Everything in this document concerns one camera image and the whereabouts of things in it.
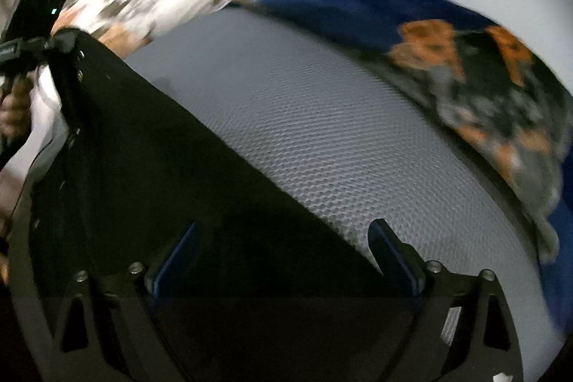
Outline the person's left hand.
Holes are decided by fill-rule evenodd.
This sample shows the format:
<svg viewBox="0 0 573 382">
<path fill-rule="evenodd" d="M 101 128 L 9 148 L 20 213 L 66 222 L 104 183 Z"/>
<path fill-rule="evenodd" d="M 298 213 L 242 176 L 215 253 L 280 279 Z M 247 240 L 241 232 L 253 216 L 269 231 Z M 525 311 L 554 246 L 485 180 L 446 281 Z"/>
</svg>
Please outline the person's left hand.
<svg viewBox="0 0 573 382">
<path fill-rule="evenodd" d="M 1 134 L 21 137 L 31 129 L 31 91 L 33 83 L 28 78 L 17 78 L 11 91 L 1 104 Z"/>
</svg>

